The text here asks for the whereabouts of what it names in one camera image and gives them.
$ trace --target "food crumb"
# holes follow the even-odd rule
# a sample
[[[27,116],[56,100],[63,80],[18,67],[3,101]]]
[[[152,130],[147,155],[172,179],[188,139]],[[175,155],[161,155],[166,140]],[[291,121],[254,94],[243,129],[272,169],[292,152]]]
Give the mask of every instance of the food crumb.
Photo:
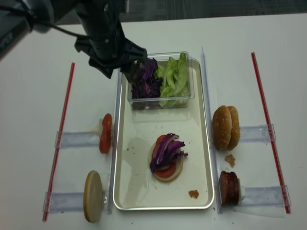
[[[235,160],[236,159],[234,158],[234,156],[232,154],[225,157],[225,161],[228,162],[232,168],[235,165]]]
[[[199,193],[198,193],[197,190],[191,190],[191,191],[189,191],[189,195],[190,195],[191,198],[197,199],[198,196],[199,196]]]

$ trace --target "tray rim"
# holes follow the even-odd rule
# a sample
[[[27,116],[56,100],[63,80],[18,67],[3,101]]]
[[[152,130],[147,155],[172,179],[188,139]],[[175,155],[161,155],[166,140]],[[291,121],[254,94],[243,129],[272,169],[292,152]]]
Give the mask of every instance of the tray rim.
[[[203,112],[204,112],[204,128],[205,128],[205,134],[206,134],[206,143],[207,143],[207,150],[208,150],[208,159],[209,159],[209,167],[210,167],[210,178],[211,178],[211,183],[208,183],[208,185],[210,185],[209,187],[212,187],[212,198],[211,201],[205,205],[205,206],[185,206],[185,207],[121,207],[116,203],[115,197],[114,197],[114,191],[112,193],[113,196],[113,203],[116,206],[116,208],[118,208],[119,210],[123,210],[123,211],[137,211],[137,210],[188,210],[188,209],[207,209],[209,208],[213,202],[214,202],[214,198],[215,198],[215,189],[214,189],[214,180],[213,180],[213,168],[212,168],[212,162],[211,162],[211,152],[210,152],[210,143],[208,141],[208,128],[207,128],[207,119],[206,119],[206,113],[205,113],[205,104],[204,104],[204,91],[203,91],[203,80],[202,80],[202,71],[201,71],[201,64],[200,62],[191,57],[191,60],[196,61],[199,70],[200,70],[200,79],[201,79],[201,94],[202,94],[202,103],[203,103]],[[120,111],[121,111],[121,103],[122,103],[122,81],[123,81],[123,74],[118,72],[118,84],[117,84],[117,94],[116,94],[116,111],[118,113],[115,114],[115,122],[114,124],[115,129],[114,131],[116,132],[116,135],[114,136],[114,141],[116,143],[115,148],[113,149],[113,154],[115,154],[115,161],[114,161],[114,174],[113,174],[113,189],[116,187],[115,185],[115,178],[116,178],[116,174],[117,174],[117,161],[118,161],[118,136],[119,136],[119,124],[120,124]]]

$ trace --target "metal tray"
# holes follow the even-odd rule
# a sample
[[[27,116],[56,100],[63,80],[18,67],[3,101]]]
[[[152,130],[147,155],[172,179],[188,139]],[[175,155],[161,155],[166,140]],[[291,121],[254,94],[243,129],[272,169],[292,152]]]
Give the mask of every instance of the metal tray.
[[[118,75],[114,137],[116,162],[114,204],[120,210],[205,209],[214,200],[212,166],[201,82],[201,68],[192,59],[195,97],[187,108],[132,110],[127,99],[128,82]],[[156,139],[176,133],[189,153],[180,176],[158,181],[150,172],[148,154]],[[197,199],[189,191],[198,190]]]

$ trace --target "red rod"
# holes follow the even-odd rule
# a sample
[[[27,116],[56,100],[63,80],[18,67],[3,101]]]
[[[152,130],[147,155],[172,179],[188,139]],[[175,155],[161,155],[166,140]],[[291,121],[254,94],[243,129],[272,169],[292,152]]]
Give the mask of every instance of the red rod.
[[[257,65],[257,60],[256,60],[256,56],[255,56],[254,52],[251,53],[251,58],[253,59],[253,64],[254,64],[254,69],[255,69],[255,73],[256,73],[256,78],[257,78],[257,83],[258,83],[259,92],[260,92],[260,96],[261,96],[261,101],[262,101],[262,106],[263,106],[263,110],[264,110],[265,119],[266,119],[267,125],[270,125],[271,124],[271,120],[270,120],[270,116],[269,116],[268,107],[267,107],[267,104],[266,104],[266,101],[265,101],[264,91],[263,91],[263,87],[262,87],[262,83],[261,83],[261,79],[260,79],[260,74],[259,74],[259,69],[258,69],[258,65]],[[278,158],[276,144],[275,144],[275,141],[272,140],[271,132],[270,132],[270,137],[271,137],[271,145],[272,145],[272,150],[273,150],[273,154],[274,154],[276,169],[277,169],[278,178],[279,178],[279,184],[282,187],[283,200],[284,200],[284,203],[286,204],[284,207],[286,209],[286,213],[290,214],[291,210],[290,210],[290,206],[288,205],[289,202],[288,202],[288,198],[286,196],[286,191],[284,189],[284,181],[283,181],[282,168],[281,168],[280,163],[279,163],[279,158]]]
[[[72,83],[72,77],[73,77],[74,69],[75,69],[75,63],[72,62],[72,64],[71,64],[71,72],[69,74],[69,80],[68,80],[68,84],[67,84],[65,102],[64,102],[63,111],[62,111],[61,123],[60,123],[60,126],[59,126],[59,138],[58,138],[58,141],[61,140],[61,135],[62,135],[62,132],[63,132],[65,116],[66,116],[66,110],[67,110],[67,105],[68,105],[68,100],[69,100],[69,94],[71,92],[71,83]],[[50,194],[52,192],[53,176],[54,176],[54,172],[56,170],[58,156],[59,156],[59,147],[56,148],[55,151],[54,151],[53,163],[52,163],[52,168],[51,168],[51,175],[50,175],[49,186],[48,186],[48,194]],[[49,200],[50,200],[50,197],[48,197],[48,200],[47,200],[46,210],[48,210],[48,208],[49,208]],[[44,215],[43,215],[43,221],[44,222],[47,220],[47,216],[48,216],[48,211],[45,211]]]

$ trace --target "plastic container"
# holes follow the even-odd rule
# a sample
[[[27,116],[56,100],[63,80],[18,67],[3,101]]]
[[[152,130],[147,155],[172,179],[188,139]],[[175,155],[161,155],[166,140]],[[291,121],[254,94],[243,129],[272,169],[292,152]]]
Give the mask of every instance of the plastic container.
[[[170,57],[175,60],[179,60],[180,53],[163,53],[163,54],[149,54],[148,58],[154,58],[157,60],[158,64],[166,68],[167,61]],[[188,106],[190,98],[194,97],[194,88],[193,88],[193,71],[191,57],[187,52],[184,52],[187,55],[187,68],[188,68],[188,95],[180,97],[158,97],[158,98],[132,98],[132,84],[128,86],[128,101],[133,110],[140,109],[161,109],[161,108],[184,108]]]

